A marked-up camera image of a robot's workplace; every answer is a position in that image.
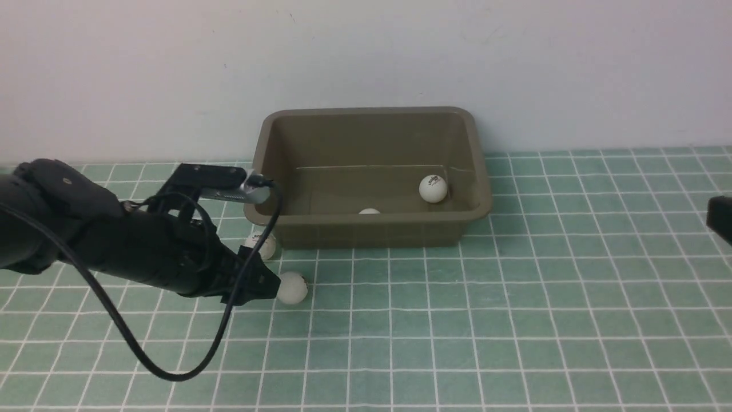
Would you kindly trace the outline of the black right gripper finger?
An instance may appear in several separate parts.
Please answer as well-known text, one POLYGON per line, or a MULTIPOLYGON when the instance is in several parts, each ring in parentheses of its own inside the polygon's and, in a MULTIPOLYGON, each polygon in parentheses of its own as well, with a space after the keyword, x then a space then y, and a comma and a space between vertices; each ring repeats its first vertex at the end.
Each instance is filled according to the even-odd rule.
POLYGON ((731 196, 714 196, 707 203, 707 227, 728 245, 732 243, 731 196))

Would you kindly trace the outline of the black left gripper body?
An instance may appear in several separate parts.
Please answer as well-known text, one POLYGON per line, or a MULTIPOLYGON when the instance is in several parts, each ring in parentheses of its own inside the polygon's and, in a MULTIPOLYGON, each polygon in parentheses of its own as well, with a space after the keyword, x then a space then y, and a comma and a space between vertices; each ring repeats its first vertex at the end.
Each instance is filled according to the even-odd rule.
POLYGON ((230 290, 241 260, 204 226, 145 212, 114 222, 114 274, 194 298, 230 290))

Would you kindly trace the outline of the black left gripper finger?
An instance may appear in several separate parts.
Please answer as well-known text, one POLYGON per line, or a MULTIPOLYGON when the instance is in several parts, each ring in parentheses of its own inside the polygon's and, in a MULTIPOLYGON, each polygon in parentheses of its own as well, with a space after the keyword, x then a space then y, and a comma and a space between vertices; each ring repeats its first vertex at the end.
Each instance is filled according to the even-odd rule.
POLYGON ((233 305, 241 307, 253 300, 276 298, 280 278, 264 263, 260 253, 252 249, 227 251, 222 258, 223 291, 220 303, 229 302, 235 294, 233 305))

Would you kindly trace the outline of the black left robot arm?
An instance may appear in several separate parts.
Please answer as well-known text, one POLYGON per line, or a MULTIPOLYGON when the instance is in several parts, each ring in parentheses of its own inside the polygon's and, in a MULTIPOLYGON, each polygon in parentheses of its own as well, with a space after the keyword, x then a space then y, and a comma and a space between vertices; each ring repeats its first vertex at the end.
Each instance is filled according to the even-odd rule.
POLYGON ((91 271, 234 305, 275 298, 280 279, 248 246, 231 251, 210 219, 194 219, 199 198, 240 201, 239 167, 183 163, 136 206, 57 160, 21 163, 2 175, 2 204, 57 235, 91 271))

